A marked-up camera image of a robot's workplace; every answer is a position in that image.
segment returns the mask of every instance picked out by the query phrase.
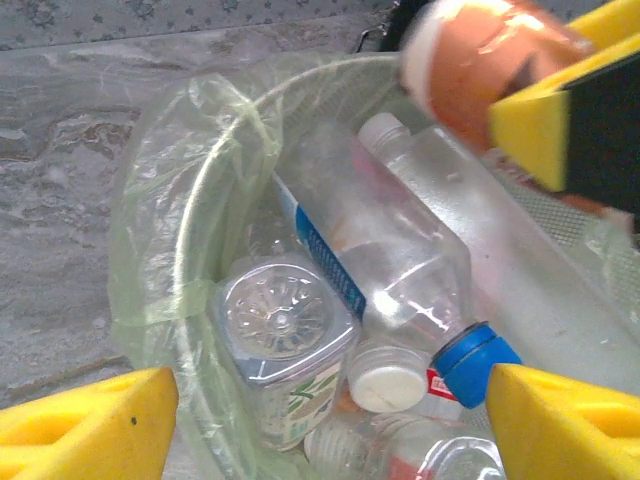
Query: blue label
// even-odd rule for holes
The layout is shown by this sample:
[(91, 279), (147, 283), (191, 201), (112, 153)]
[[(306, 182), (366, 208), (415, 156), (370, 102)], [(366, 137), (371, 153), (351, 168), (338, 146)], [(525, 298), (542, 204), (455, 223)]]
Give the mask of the blue label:
[(322, 269), (329, 283), (333, 285), (333, 288), (340, 294), (356, 317), (362, 321), (364, 309), (367, 306), (364, 295), (300, 205), (296, 208), (296, 230), (300, 241), (307, 247), (311, 257)]

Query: plastic wrap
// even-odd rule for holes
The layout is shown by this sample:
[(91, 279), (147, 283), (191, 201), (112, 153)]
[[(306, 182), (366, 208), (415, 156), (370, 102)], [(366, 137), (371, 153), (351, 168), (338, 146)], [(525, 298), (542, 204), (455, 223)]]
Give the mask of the plastic wrap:
[(244, 254), (276, 162), (314, 119), (357, 131), (388, 111), (414, 132), (428, 126), (397, 87), (397, 67), (395, 55), (277, 56), (181, 81), (132, 133), (112, 209), (112, 336), (136, 368), (173, 368), (181, 433), (209, 478), (321, 478), (300, 452), (260, 446), (205, 309)]

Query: plastic bag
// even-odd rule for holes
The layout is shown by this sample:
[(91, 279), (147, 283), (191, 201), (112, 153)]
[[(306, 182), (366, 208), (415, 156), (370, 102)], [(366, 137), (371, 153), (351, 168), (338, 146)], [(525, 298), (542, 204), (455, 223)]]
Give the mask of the plastic bag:
[(182, 436), (210, 478), (320, 478), (300, 452), (260, 446), (221, 366), (206, 304), (243, 253), (245, 225), (276, 162), (314, 118), (353, 131), (380, 111), (413, 132), (430, 124), (397, 87), (397, 66), (394, 54), (272, 57), (228, 78), (176, 84), (132, 133), (112, 208), (112, 337), (136, 368), (173, 368)]

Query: marble floor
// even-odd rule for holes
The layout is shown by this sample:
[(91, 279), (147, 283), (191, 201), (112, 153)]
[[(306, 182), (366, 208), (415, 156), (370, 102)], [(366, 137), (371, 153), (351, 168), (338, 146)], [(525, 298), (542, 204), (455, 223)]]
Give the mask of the marble floor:
[[(349, 52), (381, 18), (0, 52), (0, 408), (130, 369), (108, 339), (106, 235), (145, 103), (176, 79), (278, 52)], [(179, 441), (165, 476), (196, 478)]]

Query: red label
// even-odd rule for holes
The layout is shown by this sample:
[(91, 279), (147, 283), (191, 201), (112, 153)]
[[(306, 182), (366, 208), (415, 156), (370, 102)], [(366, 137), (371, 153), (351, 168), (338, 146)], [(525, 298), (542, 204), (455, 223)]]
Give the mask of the red label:
[(447, 386), (442, 380), (442, 377), (438, 375), (433, 368), (427, 370), (427, 383), (429, 384), (429, 388), (427, 392), (431, 395), (437, 395), (438, 397), (448, 398), (449, 400), (458, 401), (456, 397), (453, 396), (453, 393), (449, 391)]
[(400, 457), (391, 457), (390, 467), (389, 480), (431, 480), (433, 478), (430, 470), (415, 467)]

